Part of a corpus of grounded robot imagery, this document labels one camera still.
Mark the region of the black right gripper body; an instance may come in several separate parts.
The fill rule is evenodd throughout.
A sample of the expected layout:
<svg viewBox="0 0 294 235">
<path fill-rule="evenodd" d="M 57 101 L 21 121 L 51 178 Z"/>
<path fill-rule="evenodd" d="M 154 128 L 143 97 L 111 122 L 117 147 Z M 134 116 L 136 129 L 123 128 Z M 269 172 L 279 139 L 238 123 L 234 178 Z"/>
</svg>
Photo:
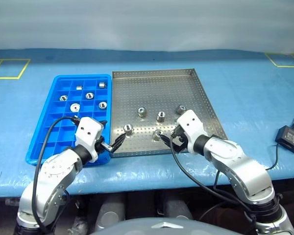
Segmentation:
<svg viewBox="0 0 294 235">
<path fill-rule="evenodd" d="M 171 146 L 173 146 L 173 139 L 175 138 L 178 138 L 178 140 L 182 143 L 181 146 L 186 146 L 186 135 L 181 125 L 177 125 L 171 133 Z"/>
</svg>

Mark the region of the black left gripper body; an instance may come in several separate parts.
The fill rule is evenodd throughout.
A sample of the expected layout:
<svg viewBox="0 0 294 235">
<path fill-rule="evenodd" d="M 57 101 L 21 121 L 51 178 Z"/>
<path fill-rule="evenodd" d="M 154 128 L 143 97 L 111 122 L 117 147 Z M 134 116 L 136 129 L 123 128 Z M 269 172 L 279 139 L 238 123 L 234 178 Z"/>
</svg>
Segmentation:
<svg viewBox="0 0 294 235">
<path fill-rule="evenodd" d="M 95 142 L 95 150 L 98 154 L 102 153 L 103 151 L 112 152 L 113 148 L 109 144 L 105 142 L 105 138 L 102 135 L 102 132 L 108 123 L 107 120 L 99 121 L 101 124 L 101 128 L 96 133 L 96 142 Z"/>
</svg>

